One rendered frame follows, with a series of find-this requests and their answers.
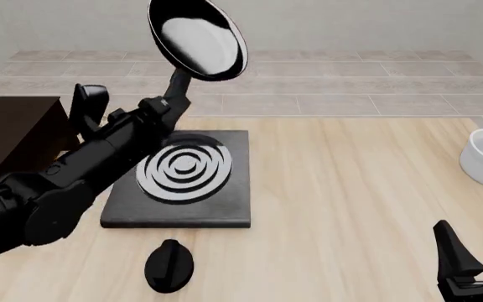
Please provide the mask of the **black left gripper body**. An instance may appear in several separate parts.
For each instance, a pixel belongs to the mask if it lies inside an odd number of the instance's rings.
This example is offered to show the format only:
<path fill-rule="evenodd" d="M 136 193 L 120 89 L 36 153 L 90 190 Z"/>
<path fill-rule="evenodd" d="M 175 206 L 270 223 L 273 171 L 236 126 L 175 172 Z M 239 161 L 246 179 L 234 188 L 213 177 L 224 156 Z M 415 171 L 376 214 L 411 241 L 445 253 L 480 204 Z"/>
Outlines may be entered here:
<path fill-rule="evenodd" d="M 138 103 L 138 109 L 143 111 L 146 120 L 161 130 L 173 130 L 171 115 L 174 109 L 167 101 L 159 97 L 146 97 Z"/>

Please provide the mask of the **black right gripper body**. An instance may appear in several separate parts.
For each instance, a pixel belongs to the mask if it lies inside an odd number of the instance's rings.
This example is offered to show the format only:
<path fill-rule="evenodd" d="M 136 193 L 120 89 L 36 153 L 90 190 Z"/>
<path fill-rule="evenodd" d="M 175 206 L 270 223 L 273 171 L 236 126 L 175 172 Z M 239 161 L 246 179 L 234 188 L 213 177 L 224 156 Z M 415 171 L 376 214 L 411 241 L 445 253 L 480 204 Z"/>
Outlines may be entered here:
<path fill-rule="evenodd" d="M 483 302 L 483 281 L 474 277 L 438 274 L 438 289 L 444 302 Z"/>

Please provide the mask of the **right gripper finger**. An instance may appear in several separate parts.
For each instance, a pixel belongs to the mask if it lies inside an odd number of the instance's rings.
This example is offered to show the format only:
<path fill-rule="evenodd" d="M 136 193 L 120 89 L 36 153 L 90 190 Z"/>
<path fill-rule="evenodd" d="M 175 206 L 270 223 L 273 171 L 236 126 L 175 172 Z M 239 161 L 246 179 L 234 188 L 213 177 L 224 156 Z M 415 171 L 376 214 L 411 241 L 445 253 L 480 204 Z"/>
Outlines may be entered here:
<path fill-rule="evenodd" d="M 472 279 L 483 273 L 483 264 L 469 252 L 447 221 L 438 221 L 433 231 L 438 252 L 437 281 Z"/>

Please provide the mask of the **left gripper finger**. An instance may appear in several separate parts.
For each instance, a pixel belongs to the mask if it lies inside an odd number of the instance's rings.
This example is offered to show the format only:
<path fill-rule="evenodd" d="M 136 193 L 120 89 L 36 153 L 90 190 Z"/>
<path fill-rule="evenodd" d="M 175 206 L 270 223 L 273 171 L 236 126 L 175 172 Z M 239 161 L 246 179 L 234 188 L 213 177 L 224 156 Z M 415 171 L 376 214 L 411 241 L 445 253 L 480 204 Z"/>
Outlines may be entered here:
<path fill-rule="evenodd" d="M 169 104 L 169 110 L 166 113 L 166 126 L 170 130 L 174 130 L 176 123 L 188 110 L 191 102 L 186 95 L 166 97 L 166 101 Z"/>

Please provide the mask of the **black frying pan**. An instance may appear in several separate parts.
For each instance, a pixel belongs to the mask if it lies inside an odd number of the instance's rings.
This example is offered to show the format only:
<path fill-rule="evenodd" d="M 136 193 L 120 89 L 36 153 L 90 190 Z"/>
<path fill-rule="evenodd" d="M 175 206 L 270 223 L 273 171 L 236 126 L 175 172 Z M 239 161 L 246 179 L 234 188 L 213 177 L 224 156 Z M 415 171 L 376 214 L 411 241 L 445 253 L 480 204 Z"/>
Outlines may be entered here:
<path fill-rule="evenodd" d="M 174 67 L 167 98 L 185 96 L 191 80 L 229 81 L 247 68 L 240 29 L 211 0 L 148 0 L 148 25 L 160 54 Z"/>

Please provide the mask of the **dark wooden cabinet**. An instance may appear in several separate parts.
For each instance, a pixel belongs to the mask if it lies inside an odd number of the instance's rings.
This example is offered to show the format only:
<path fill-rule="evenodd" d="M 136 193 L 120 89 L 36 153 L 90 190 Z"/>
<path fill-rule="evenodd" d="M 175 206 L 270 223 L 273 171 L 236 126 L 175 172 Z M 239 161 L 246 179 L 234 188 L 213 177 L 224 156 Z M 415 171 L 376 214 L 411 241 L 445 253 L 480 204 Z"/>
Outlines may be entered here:
<path fill-rule="evenodd" d="M 60 97 L 0 97 L 0 178 L 45 169 L 79 145 Z"/>

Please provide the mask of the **black plate on stalk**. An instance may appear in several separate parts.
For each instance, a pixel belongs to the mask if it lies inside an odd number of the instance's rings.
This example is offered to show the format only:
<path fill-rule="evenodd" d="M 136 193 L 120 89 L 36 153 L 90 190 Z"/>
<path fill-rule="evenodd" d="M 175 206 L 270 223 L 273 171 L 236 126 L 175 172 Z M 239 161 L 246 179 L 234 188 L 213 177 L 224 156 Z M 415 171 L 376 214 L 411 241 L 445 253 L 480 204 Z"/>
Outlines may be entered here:
<path fill-rule="evenodd" d="M 109 102 L 103 85 L 76 84 L 70 107 L 69 122 L 75 134 L 90 140 L 100 130 L 100 122 Z"/>

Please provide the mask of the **flat black stove plate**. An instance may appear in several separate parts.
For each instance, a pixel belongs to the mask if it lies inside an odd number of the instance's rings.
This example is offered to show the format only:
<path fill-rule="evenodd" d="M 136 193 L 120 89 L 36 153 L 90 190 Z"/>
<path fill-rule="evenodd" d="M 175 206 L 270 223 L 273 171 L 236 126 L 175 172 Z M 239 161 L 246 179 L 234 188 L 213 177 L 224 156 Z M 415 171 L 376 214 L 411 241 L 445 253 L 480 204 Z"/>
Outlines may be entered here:
<path fill-rule="evenodd" d="M 113 186 L 104 228 L 250 228 L 246 130 L 179 130 Z"/>

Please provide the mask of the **round black stove knob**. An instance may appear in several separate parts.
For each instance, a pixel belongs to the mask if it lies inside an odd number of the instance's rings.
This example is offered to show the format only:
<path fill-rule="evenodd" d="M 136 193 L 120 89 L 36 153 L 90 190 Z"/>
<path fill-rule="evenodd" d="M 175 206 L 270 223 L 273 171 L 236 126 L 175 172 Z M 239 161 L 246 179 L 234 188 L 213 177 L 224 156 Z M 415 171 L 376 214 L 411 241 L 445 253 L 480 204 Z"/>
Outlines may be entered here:
<path fill-rule="evenodd" d="M 148 257 L 144 276 L 151 289 L 160 294 L 179 291 L 195 271 L 192 253 L 175 239 L 167 239 Z"/>

